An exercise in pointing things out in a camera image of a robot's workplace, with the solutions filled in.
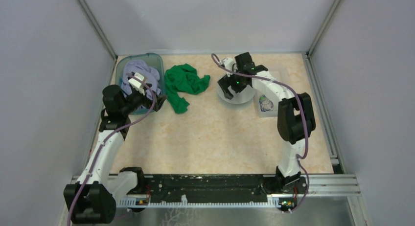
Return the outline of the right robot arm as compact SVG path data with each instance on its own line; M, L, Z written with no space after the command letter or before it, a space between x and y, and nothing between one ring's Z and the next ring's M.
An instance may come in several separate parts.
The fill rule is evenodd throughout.
M248 52L223 60L214 53L211 57L226 71L217 81L223 100L242 104L259 91L277 106L277 131L284 141L282 158L275 180L265 182L263 187L268 192L294 190L300 182L300 160L307 157L309 138L316 128L311 96L306 92L298 94L278 81L264 65L256 65Z

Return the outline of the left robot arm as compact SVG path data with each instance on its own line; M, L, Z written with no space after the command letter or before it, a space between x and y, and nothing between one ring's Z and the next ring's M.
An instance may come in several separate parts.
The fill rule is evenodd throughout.
M80 177L63 191L69 226L109 224L115 218L117 203L128 192L139 194L147 187L139 167L123 168L113 182L108 179L114 159L133 125L129 115L140 106L148 109L147 115L157 112L167 95L154 93L148 98L145 91L132 89L131 94L125 96L118 85L105 87L102 95L104 109L96 147Z

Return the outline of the white filament spool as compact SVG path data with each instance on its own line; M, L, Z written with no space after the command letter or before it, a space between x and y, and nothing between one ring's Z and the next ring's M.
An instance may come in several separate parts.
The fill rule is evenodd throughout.
M234 96L233 99L232 100L224 100L224 99L222 99L221 96L219 95L219 85L218 85L218 81L217 81L217 92L218 92L218 95L225 102L228 102L228 103L231 103L231 104L244 104L244 103L250 101L251 99L253 99L253 97L256 94L256 89L254 89L252 86L249 86L249 85L243 91L241 91L240 93L235 93L231 89L231 87L229 87L229 90L233 93L233 96Z

